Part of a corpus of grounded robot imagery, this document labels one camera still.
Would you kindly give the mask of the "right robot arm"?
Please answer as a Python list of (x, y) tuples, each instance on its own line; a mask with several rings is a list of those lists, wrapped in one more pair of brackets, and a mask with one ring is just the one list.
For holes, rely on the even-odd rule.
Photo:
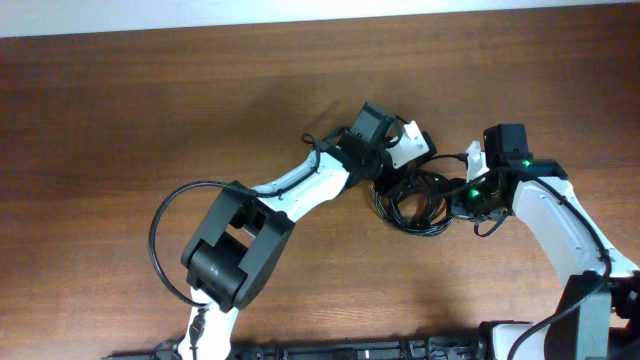
[(587, 214), (559, 163), (534, 158), (522, 124), (486, 129), (466, 163), (466, 177), (453, 181), (446, 198), (448, 215), (476, 226), (517, 218), (563, 287), (556, 310), (535, 324), (483, 324), (483, 358), (638, 358), (639, 267)]

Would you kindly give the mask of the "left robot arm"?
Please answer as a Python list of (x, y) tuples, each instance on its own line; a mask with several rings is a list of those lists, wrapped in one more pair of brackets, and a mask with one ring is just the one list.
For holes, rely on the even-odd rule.
[(362, 180), (386, 182), (436, 147), (414, 121), (363, 105), (351, 126), (312, 140), (305, 161), (269, 183), (221, 191), (181, 256), (195, 303), (180, 359), (224, 359), (240, 310), (264, 288), (296, 222)]

